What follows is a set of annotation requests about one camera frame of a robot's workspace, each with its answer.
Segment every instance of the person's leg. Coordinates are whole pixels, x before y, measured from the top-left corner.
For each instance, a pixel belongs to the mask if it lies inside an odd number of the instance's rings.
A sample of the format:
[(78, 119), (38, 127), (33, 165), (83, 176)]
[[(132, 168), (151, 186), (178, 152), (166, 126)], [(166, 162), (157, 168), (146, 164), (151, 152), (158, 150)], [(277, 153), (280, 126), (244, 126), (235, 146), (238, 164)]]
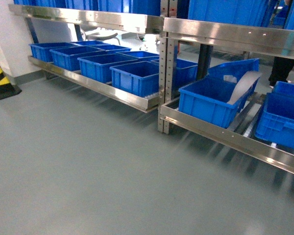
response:
[(275, 57), (272, 67), (272, 72), (269, 77), (270, 86), (274, 86), (277, 81), (286, 82), (289, 73), (294, 67), (294, 60)]

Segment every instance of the lower shelf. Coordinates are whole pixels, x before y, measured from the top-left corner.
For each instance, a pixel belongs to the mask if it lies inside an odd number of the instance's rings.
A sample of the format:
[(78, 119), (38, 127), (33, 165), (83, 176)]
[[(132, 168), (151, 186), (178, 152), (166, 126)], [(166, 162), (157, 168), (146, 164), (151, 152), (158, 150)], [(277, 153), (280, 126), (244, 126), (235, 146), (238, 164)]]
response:
[(149, 95), (145, 98), (142, 98), (134, 94), (114, 88), (111, 85), (97, 82), (88, 77), (80, 75), (76, 72), (65, 70), (63, 68), (53, 65), (52, 63), (47, 63), (47, 62), (38, 60), (32, 56), (29, 56), (28, 60), (34, 65), (40, 67), (42, 70), (45, 70), (57, 76), (63, 77), (80, 86), (86, 87), (97, 93), (103, 94), (109, 98), (115, 99), (121, 103), (127, 104), (142, 112), (148, 113), (158, 107), (159, 99), (158, 99), (158, 95), (156, 94)]
[(160, 110), (161, 119), (294, 174), (294, 154), (277, 149), (274, 147), (274, 144), (270, 146), (251, 138), (258, 113), (248, 127), (240, 134), (235, 132), (238, 129), (238, 125), (224, 129), (179, 112), (176, 109), (178, 103), (179, 98), (162, 105)]

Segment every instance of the stainless steel shelf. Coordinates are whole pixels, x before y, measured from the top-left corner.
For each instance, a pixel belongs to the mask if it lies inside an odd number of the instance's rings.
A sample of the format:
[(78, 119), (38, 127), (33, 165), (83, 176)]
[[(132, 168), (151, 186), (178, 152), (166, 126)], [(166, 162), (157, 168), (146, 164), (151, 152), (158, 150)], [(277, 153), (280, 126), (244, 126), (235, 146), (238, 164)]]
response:
[(9, 4), (10, 11), (26, 18), (73, 24), (88, 24), (133, 33), (159, 33), (163, 18), (142, 14), (84, 11), (75, 9)]
[(294, 59), (294, 31), (165, 18), (168, 38)]
[[(235, 133), (179, 112), (175, 109), (178, 101), (177, 98), (161, 106), (161, 119), (294, 174), (294, 154), (249, 138), (251, 126), (243, 134)], [(253, 125), (256, 123), (256, 118), (257, 115), (251, 122)]]
[(62, 69), (60, 67), (53, 65), (52, 63), (47, 63), (35, 59), (32, 56), (29, 56), (28, 60), (32, 62), (34, 65), (40, 67), (41, 69), (47, 72), (63, 77), (80, 86), (86, 87), (97, 93), (103, 94), (109, 98), (115, 99), (121, 103), (127, 104), (142, 112), (148, 113), (158, 107), (158, 95), (151, 95), (150, 98), (142, 98), (131, 93), (114, 88), (110, 85), (97, 82), (76, 72)]

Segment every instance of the perforated metal upright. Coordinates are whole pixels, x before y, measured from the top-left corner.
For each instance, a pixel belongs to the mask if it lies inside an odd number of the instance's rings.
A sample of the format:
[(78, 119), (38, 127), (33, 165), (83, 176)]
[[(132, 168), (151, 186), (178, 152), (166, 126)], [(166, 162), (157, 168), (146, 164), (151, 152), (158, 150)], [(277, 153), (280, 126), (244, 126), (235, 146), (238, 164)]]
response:
[[(177, 15), (177, 0), (161, 0), (161, 16), (173, 17)], [(160, 66), (159, 66), (159, 107), (158, 130), (168, 134), (171, 123), (160, 117), (161, 105), (173, 98), (172, 80), (175, 75), (178, 41), (168, 38), (168, 33), (160, 34)]]

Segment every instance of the upper shelf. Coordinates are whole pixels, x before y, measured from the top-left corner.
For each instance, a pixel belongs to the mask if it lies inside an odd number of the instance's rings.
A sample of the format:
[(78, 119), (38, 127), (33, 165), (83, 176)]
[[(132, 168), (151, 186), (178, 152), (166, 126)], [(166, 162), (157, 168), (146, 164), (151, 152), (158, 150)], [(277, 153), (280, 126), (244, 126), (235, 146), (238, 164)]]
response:
[(15, 15), (73, 24), (88, 24), (133, 33), (159, 33), (163, 18), (142, 14), (84, 11), (65, 8), (9, 4)]
[(177, 40), (294, 59), (294, 31), (165, 18), (163, 31)]

